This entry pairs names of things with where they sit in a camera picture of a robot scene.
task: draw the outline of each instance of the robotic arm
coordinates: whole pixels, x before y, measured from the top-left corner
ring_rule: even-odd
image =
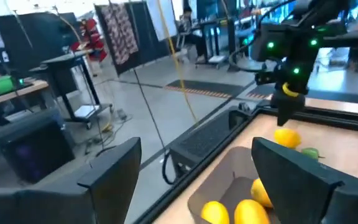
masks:
[[[307,84],[319,48],[358,46],[358,31],[347,33],[344,21],[333,21],[340,12],[349,12],[352,1],[297,0],[292,19],[281,24],[259,24],[251,57],[257,61],[274,60],[277,66],[272,71],[261,70],[255,80],[258,85],[276,83],[271,105],[278,108],[279,126],[305,106]]]

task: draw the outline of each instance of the green lime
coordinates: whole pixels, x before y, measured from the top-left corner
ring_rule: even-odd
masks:
[[[321,158],[318,150],[312,147],[302,149],[301,153],[312,159],[318,160],[318,158]]]

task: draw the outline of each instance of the black metal frame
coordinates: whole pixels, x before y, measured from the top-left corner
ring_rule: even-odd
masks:
[[[135,223],[152,223],[158,216],[170,206],[170,204],[184,191],[186,188],[212,163],[215,158],[223,152],[223,150],[230,144],[230,142],[237,137],[253,120],[260,114],[267,114],[276,116],[277,109],[270,108],[268,101],[261,102],[260,106],[249,115],[249,119],[223,141],[215,150],[206,156],[199,164],[194,166],[187,174],[179,178],[176,183],[165,192],[148,210],[146,210]],[[335,128],[349,129],[358,131],[358,114],[348,113],[343,111],[334,111],[327,109],[319,109],[312,107],[305,107],[302,112],[295,113],[292,119],[297,121],[304,121],[314,124],[322,124],[326,126],[333,126]]]

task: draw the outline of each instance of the red object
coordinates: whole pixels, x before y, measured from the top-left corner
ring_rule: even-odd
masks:
[[[107,52],[104,50],[104,43],[100,39],[99,31],[96,27],[94,19],[82,20],[81,34],[84,38],[86,46],[84,49],[94,49],[95,52],[89,55],[92,61],[103,61],[107,57]],[[79,42],[75,42],[71,49],[72,51],[78,50]]]

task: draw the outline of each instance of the hanging fabric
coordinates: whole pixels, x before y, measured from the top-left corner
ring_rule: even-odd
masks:
[[[106,21],[108,35],[114,50],[113,57],[118,65],[123,64],[131,54],[138,51],[128,13],[123,4],[102,6],[101,12]]]

